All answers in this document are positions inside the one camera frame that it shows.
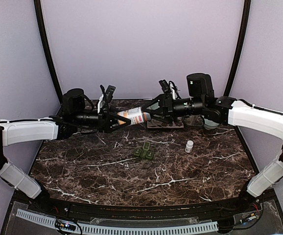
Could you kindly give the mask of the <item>orange grey-capped pill bottle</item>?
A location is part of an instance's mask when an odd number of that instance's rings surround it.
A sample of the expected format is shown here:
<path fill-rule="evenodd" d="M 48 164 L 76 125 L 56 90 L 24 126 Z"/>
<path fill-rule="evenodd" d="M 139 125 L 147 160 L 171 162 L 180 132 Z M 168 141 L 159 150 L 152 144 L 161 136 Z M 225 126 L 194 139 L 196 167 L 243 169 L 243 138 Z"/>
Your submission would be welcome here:
<path fill-rule="evenodd" d="M 151 121 L 150 114 L 147 112 L 144 112 L 142 110 L 142 107 L 120 111 L 117 114 L 121 117 L 131 120 L 131 125 L 137 125 L 141 123 L 146 123 L 147 121 Z"/>

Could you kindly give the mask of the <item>green pill organizer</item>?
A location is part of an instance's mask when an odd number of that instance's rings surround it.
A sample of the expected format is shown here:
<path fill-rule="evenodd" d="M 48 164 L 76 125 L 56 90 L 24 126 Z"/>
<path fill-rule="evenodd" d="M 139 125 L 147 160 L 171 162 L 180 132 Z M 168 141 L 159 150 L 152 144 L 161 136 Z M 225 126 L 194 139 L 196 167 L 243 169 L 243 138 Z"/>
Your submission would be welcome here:
<path fill-rule="evenodd" d="M 151 143 L 146 141 L 142 147 L 138 147 L 134 150 L 133 155 L 141 159 L 153 160 L 154 152 L 150 150 Z"/>

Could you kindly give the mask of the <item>small white pill bottle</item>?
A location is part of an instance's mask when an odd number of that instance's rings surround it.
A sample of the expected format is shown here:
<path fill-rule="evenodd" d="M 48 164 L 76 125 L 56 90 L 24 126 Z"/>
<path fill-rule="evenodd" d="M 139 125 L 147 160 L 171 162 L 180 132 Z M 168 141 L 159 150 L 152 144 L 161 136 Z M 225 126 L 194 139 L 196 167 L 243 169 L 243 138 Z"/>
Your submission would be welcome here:
<path fill-rule="evenodd" d="M 193 146 L 194 146 L 194 142 L 193 141 L 191 141 L 191 140 L 187 141 L 186 147 L 185 147 L 185 152 L 186 153 L 191 153 L 192 149 L 193 149 Z"/>

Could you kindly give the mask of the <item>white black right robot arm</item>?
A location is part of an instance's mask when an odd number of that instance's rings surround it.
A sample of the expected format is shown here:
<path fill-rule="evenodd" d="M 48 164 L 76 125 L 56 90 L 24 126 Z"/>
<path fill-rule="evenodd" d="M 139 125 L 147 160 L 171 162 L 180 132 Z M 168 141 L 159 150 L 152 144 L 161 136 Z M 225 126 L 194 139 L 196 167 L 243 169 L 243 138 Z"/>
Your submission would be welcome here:
<path fill-rule="evenodd" d="M 188 98 L 180 98 L 173 85 L 159 81 L 163 93 L 142 107 L 152 119 L 171 123 L 178 117 L 201 115 L 205 121 L 240 126 L 275 136 L 283 141 L 283 112 L 250 104 L 243 99 L 214 96 L 212 79 L 204 73 L 187 76 Z M 235 209 L 246 212 L 254 198 L 283 178 L 283 146 L 276 158 L 253 177 L 235 200 Z"/>

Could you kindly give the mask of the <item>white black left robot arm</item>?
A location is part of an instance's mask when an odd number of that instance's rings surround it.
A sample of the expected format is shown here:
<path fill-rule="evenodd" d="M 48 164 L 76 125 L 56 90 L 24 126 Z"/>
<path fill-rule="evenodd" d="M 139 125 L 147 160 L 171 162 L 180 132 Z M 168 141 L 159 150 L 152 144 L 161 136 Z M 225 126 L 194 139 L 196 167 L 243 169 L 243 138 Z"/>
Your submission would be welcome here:
<path fill-rule="evenodd" d="M 132 121 L 120 116 L 109 103 L 115 88 L 101 88 L 98 104 L 85 95 L 83 89 L 69 90 L 62 96 L 61 112 L 56 116 L 36 119 L 0 119 L 0 178 L 35 200 L 35 206 L 43 213 L 50 213 L 54 203 L 48 199 L 48 192 L 36 180 L 16 167 L 3 153 L 6 146 L 44 140 L 64 140 L 79 130 L 111 133 L 129 126 Z"/>

